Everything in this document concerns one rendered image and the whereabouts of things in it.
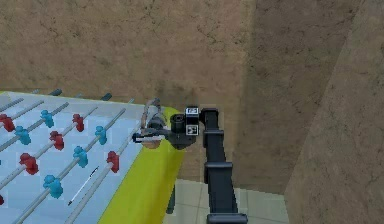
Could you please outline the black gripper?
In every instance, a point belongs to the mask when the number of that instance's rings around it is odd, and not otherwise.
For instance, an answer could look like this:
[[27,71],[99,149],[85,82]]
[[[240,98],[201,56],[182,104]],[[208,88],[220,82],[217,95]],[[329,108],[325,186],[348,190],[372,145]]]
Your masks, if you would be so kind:
[[[156,112],[152,117],[148,117],[149,109],[151,106],[156,108]],[[182,150],[192,145],[196,141],[197,136],[197,125],[188,124],[187,118],[184,114],[174,114],[170,118],[171,130],[166,136],[166,139],[171,145],[177,149]],[[154,98],[149,100],[143,109],[141,116],[140,129],[163,129],[166,126],[166,117],[162,112],[160,99]],[[140,133],[132,135],[132,141],[137,144],[141,144],[143,147],[148,149],[156,149],[160,146],[162,136],[143,136]]]

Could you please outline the yellow table football table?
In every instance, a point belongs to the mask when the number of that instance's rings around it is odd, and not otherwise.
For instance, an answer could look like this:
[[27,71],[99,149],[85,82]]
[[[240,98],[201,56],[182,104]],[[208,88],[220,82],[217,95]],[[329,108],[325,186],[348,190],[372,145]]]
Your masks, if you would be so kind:
[[161,224],[183,155],[167,142],[132,142],[143,109],[0,93],[0,113],[31,139],[24,145],[0,125],[0,224]]

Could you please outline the black and white pen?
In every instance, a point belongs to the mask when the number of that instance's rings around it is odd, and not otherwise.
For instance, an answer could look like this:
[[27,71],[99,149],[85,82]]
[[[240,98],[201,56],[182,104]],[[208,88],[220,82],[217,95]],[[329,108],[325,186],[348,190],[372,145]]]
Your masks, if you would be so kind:
[[97,166],[95,169],[93,169],[93,171],[90,173],[90,175],[88,176],[88,178],[84,181],[84,183],[81,185],[81,187],[77,190],[77,192],[75,193],[75,195],[71,198],[71,200],[67,203],[68,206],[70,206],[76,199],[76,197],[80,194],[80,192],[84,189],[84,187],[86,186],[86,184],[91,180],[92,176],[98,171],[99,169],[99,166]]

